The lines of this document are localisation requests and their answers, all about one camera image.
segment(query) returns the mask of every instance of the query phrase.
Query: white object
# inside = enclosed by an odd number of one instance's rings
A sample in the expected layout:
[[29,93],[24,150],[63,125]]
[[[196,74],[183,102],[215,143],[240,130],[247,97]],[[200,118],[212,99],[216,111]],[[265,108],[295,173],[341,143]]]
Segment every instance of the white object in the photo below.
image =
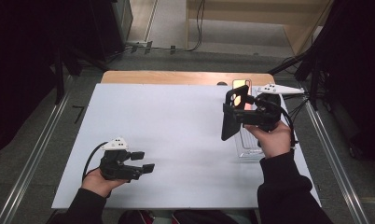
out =
[[267,84],[265,86],[259,87],[257,89],[259,92],[269,93],[269,94],[297,94],[304,93],[304,89],[296,89],[286,86],[280,86],[276,84]]
[[[81,186],[92,150],[109,136],[144,151],[133,166],[155,163],[151,174],[112,190],[107,208],[238,209],[257,207],[260,164],[237,156],[233,138],[222,141],[222,105],[228,86],[97,84],[62,175],[52,208],[68,208]],[[88,170],[104,154],[94,154]],[[295,161],[311,179],[299,145]],[[318,200],[315,188],[312,195]]]
[[102,150],[122,150],[129,149],[129,145],[123,137],[117,137],[112,141],[109,141],[105,145],[101,146]]

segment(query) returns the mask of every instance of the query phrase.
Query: clear plastic container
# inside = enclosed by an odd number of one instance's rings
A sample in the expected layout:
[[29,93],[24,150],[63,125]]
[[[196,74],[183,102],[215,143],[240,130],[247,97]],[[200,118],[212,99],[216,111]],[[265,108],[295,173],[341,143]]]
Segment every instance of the clear plastic container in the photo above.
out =
[[[251,94],[257,96],[257,90],[251,87]],[[255,110],[255,105],[245,104],[245,109]],[[234,135],[238,157],[241,159],[260,160],[264,157],[261,147],[257,145],[257,139],[248,132],[243,126],[240,131]]]

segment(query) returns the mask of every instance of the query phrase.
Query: gray floor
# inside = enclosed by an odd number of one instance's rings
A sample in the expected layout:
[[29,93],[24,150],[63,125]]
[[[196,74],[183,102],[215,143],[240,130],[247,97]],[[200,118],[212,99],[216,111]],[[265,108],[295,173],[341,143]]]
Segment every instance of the gray floor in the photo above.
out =
[[[165,4],[165,2],[160,0],[159,4]],[[159,16],[155,19],[166,20],[166,18],[159,18]],[[163,41],[164,46],[176,45],[175,41],[167,42],[165,40],[164,34],[167,34],[168,38],[172,36],[172,33],[169,32],[170,30],[168,32],[162,31],[160,28],[164,26],[161,23],[155,23],[156,20],[154,20],[149,36],[154,46],[155,43],[161,41]],[[208,24],[205,23],[206,28],[203,26],[204,31],[216,32],[216,24],[214,27],[208,27]],[[241,24],[241,26],[253,26],[253,24]],[[235,24],[232,29],[238,30]],[[285,43],[283,33],[279,31],[279,27],[260,24],[256,26],[256,29],[258,33],[249,34],[249,37],[244,41],[239,41],[239,44],[234,44],[236,43],[236,36],[229,36],[235,32],[222,33],[224,32],[222,28],[221,31],[218,30],[222,35],[213,36],[214,42],[211,42],[210,37],[205,37],[197,51],[177,52],[174,55],[161,49],[152,49],[148,54],[144,54],[142,50],[135,53],[126,52],[117,57],[109,66],[115,70],[264,73],[280,64],[284,58],[291,56],[291,51]],[[272,38],[266,37],[266,35],[271,34],[274,35]],[[191,35],[191,39],[194,40],[194,33],[191,33]],[[289,72],[294,72],[294,70],[293,67],[288,69]],[[96,83],[101,81],[102,74],[103,72],[96,67],[86,67],[80,77],[74,77],[73,86],[69,89],[70,95],[59,123],[45,147],[45,152],[40,163],[38,163],[31,183],[23,193],[17,212],[10,223],[46,223],[52,214],[53,210],[50,208],[52,200],[75,142],[80,123],[84,118],[81,117],[76,122],[80,110],[74,108],[74,106],[88,105],[93,88]],[[298,85],[293,76],[287,72],[280,73],[274,78],[278,84],[291,87],[297,87]],[[42,101],[33,115],[26,120],[14,140],[0,151],[0,213],[50,116],[54,107],[54,100],[55,92],[53,91]],[[300,103],[301,99],[286,101],[289,109],[295,108]],[[322,104],[318,104],[318,106],[319,113],[340,156],[343,167],[354,184],[354,189],[370,222],[375,223],[375,162],[370,159],[357,160],[352,158],[337,122]],[[350,210],[341,194],[340,186],[334,177],[305,109],[300,112],[295,125],[305,159],[312,174],[314,186],[317,188],[324,210],[335,223],[354,223]],[[120,213],[121,211],[118,210],[105,210],[104,223],[115,223]]]

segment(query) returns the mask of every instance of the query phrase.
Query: wrist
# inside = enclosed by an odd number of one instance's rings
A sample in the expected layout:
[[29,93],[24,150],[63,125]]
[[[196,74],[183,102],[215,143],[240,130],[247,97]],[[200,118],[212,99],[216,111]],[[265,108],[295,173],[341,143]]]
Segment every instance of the wrist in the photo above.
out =
[[265,183],[283,182],[292,176],[299,175],[298,167],[294,160],[294,151],[281,154],[268,160],[261,160]]
[[283,155],[285,153],[288,153],[290,151],[291,151],[290,148],[283,148],[281,150],[273,150],[273,151],[263,150],[265,159],[270,159],[270,158],[274,158],[274,157],[277,157],[277,156],[281,156],[281,155]]
[[81,188],[89,190],[89,191],[91,191],[93,193],[96,193],[96,194],[100,195],[103,198],[106,198],[106,196],[108,196],[109,192],[110,192],[109,189],[102,188],[101,186],[93,186],[93,185],[85,184],[85,183],[82,184]]

